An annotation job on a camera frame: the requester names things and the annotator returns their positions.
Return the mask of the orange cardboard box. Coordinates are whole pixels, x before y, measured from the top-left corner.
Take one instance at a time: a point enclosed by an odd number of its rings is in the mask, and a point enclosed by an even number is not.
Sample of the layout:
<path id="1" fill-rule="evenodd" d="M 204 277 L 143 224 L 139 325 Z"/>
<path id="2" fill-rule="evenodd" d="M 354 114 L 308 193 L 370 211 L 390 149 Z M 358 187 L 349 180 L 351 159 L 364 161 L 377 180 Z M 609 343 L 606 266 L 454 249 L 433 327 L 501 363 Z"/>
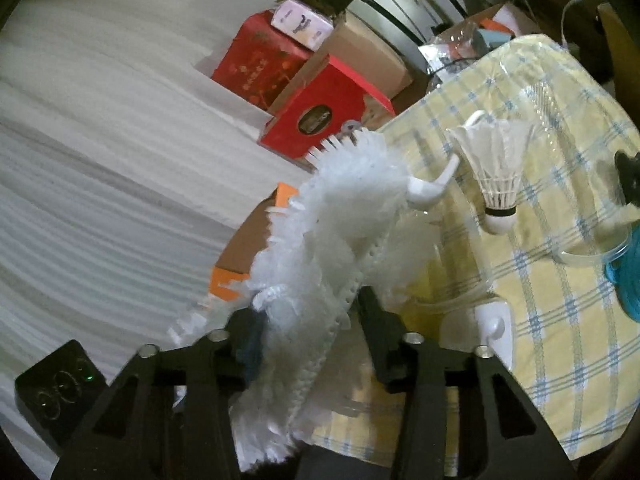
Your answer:
<path id="1" fill-rule="evenodd" d="M 222 251 L 210 274 L 208 292 L 224 301 L 240 296 L 236 283 L 250 276 L 250 267 L 258 252 L 267 245 L 270 232 L 268 210 L 286 207 L 288 200 L 298 193 L 296 188 L 280 182 L 274 191 L 262 200 L 240 225 Z"/>

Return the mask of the black device with green led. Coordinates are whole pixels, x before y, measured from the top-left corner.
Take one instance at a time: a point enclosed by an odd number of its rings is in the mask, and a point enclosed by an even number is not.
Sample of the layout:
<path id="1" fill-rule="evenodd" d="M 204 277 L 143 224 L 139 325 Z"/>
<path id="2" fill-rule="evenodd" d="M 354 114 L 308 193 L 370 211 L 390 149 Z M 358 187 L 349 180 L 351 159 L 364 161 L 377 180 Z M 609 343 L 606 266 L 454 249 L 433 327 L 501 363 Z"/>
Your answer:
<path id="1" fill-rule="evenodd" d="M 57 456 L 107 389 L 104 375 L 72 339 L 15 379 L 18 411 Z"/>

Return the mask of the pink white tissue pack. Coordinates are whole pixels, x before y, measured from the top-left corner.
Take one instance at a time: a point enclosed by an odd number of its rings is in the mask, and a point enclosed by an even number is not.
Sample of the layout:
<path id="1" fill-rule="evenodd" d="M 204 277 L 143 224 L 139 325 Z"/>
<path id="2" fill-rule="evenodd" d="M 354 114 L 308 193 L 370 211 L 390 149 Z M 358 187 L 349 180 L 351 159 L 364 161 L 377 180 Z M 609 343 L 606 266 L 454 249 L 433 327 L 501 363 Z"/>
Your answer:
<path id="1" fill-rule="evenodd" d="M 270 25 L 312 52 L 317 52 L 334 31 L 331 20 L 299 0 L 280 2 Z"/>

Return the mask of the blue silicone funnel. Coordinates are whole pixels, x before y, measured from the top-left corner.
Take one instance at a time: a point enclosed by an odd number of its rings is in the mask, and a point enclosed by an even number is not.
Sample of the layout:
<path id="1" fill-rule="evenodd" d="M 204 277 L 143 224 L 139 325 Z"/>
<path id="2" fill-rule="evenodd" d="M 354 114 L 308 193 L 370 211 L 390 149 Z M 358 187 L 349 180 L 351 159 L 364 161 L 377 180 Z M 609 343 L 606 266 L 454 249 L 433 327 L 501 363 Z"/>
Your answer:
<path id="1" fill-rule="evenodd" d="M 628 318 L 640 322 L 640 235 L 636 224 L 626 252 L 604 266 L 604 274 L 616 290 L 620 306 Z"/>

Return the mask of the yellow plaid tablecloth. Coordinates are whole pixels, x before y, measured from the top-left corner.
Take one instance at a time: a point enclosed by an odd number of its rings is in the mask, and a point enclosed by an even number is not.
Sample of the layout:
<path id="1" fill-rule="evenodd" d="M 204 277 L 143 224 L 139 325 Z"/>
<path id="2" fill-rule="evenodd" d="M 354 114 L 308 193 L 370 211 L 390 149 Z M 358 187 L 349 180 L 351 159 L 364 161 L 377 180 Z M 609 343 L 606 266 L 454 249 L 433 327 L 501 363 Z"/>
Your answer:
<path id="1" fill-rule="evenodd" d="M 524 36 L 489 53 L 384 127 L 421 177 L 446 164 L 448 132 L 476 110 L 533 117 L 518 214 L 495 236 L 480 228 L 483 200 L 461 166 L 439 205 L 446 241 L 463 268 L 435 269 L 452 294 L 476 282 L 470 250 L 512 308 L 514 373 L 570 458 L 617 440 L 639 402 L 639 326 L 623 311 L 600 264 L 560 252 L 607 252 L 639 220 L 617 198 L 617 152 L 639 149 L 638 129 L 613 98 L 552 39 Z"/>

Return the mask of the brown cardboard box behind bags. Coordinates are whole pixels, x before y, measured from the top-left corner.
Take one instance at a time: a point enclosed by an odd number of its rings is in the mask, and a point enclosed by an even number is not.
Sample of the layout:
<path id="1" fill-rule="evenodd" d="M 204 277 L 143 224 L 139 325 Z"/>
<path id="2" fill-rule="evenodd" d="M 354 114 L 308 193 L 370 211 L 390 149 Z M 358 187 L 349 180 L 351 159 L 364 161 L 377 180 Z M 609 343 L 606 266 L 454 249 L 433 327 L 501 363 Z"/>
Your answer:
<path id="1" fill-rule="evenodd" d="M 276 114 L 328 55 L 348 65 L 390 99 L 412 83 L 410 70 L 400 55 L 355 14 L 349 11 L 336 14 L 318 0 L 299 1 L 331 20 L 334 31 L 268 108 L 269 114 Z"/>

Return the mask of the white feather shuttlecock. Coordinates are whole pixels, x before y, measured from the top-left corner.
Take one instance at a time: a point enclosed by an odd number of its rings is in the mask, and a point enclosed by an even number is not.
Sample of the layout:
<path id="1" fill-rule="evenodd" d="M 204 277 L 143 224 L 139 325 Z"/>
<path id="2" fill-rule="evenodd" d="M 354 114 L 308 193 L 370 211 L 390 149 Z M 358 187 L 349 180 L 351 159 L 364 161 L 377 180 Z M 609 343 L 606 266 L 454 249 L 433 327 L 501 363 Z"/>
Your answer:
<path id="1" fill-rule="evenodd" d="M 485 230 L 503 235 L 514 226 L 524 159 L 537 126 L 524 119 L 497 119 L 484 110 L 449 130 L 470 166 L 484 200 Z"/>

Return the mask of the red gift bag upper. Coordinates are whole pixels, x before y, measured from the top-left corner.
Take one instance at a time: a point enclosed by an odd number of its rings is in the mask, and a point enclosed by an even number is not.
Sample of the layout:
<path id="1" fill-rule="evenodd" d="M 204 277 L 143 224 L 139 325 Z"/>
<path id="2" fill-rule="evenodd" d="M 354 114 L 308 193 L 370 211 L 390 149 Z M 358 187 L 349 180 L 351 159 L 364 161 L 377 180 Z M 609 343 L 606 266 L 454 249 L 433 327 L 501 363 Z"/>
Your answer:
<path id="1" fill-rule="evenodd" d="M 214 70 L 212 79 L 268 110 L 314 54 L 271 25 L 270 10 L 249 16 Z"/>

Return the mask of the clear plastic bag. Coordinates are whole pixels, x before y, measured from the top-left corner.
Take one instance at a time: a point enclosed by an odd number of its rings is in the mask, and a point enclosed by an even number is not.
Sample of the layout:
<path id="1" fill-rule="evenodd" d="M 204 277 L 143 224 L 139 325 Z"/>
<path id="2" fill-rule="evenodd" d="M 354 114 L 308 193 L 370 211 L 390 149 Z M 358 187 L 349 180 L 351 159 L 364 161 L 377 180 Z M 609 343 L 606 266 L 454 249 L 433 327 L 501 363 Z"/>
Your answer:
<path id="1" fill-rule="evenodd" d="M 638 150 L 636 127 L 566 51 L 535 39 L 462 70 L 388 132 L 419 174 L 431 179 L 456 151 L 449 130 L 477 110 L 537 126 L 515 223 L 503 235 L 485 231 L 482 194 L 470 166 L 461 164 L 437 207 L 435 259 L 416 284 L 416 296 L 441 302 L 485 285 L 538 315 L 601 302 L 611 292 L 604 260 L 622 248 L 638 219 L 623 202 L 614 167 L 616 152 Z"/>

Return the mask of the red collection gift bag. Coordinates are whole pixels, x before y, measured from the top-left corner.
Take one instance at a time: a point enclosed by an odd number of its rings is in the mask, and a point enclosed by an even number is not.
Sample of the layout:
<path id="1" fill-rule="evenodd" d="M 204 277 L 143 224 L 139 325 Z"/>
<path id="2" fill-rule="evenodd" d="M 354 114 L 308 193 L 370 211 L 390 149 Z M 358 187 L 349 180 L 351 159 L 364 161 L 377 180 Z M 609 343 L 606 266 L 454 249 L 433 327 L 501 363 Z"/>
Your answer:
<path id="1" fill-rule="evenodd" d="M 377 129 L 395 116 L 378 88 L 333 55 L 294 86 L 274 112 L 259 143 L 288 159 L 302 159 L 329 136 Z"/>

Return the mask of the white fluffy duster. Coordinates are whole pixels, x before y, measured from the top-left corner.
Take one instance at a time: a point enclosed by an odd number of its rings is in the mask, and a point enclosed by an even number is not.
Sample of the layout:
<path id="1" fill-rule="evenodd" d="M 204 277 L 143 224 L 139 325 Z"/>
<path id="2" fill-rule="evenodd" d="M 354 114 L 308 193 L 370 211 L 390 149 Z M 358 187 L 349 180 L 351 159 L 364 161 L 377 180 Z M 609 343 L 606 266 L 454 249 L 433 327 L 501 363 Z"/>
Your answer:
<path id="1" fill-rule="evenodd" d="M 169 326 L 186 346 L 230 316 L 262 313 L 262 362 L 230 408 L 242 471 L 291 457 L 335 414 L 352 416 L 368 354 L 350 309 L 371 286 L 401 302 L 425 269 L 434 236 L 426 212 L 444 198 L 460 158 L 416 178 L 381 133 L 330 136 L 308 154 L 314 173 L 284 207 L 268 210 L 265 247 L 232 300 L 206 296 Z"/>

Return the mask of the white earphone case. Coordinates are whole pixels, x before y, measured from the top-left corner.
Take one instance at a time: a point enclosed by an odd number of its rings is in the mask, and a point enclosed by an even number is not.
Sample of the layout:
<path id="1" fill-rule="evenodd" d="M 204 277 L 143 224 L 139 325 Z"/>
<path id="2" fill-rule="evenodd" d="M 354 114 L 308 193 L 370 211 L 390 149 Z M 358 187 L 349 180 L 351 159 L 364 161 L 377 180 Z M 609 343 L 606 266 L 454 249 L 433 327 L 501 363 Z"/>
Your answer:
<path id="1" fill-rule="evenodd" d="M 449 350 L 473 352 L 484 344 L 502 364 L 513 370 L 514 323 L 510 304 L 494 299 L 447 313 L 439 330 L 439 345 Z"/>

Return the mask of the shiny plastic wrapped items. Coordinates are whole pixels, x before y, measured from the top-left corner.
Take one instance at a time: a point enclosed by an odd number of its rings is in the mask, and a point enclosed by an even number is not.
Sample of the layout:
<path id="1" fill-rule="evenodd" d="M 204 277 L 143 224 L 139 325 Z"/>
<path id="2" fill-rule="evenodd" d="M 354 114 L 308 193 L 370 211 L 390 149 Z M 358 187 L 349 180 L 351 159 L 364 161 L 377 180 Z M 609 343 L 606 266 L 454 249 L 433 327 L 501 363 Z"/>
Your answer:
<path id="1" fill-rule="evenodd" d="M 435 89 L 516 37 L 540 33 L 537 22 L 514 3 L 473 14 L 419 48 L 426 62 L 427 89 Z"/>

